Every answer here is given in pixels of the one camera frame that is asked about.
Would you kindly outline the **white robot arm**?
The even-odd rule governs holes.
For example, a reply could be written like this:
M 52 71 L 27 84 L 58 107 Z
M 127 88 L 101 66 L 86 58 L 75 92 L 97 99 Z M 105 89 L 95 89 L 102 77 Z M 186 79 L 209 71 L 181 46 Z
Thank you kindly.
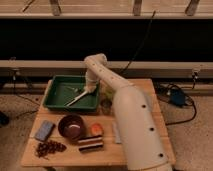
M 87 56 L 84 62 L 86 86 L 101 79 L 115 91 L 113 112 L 127 168 L 130 171 L 173 171 L 144 92 L 108 69 L 104 54 Z

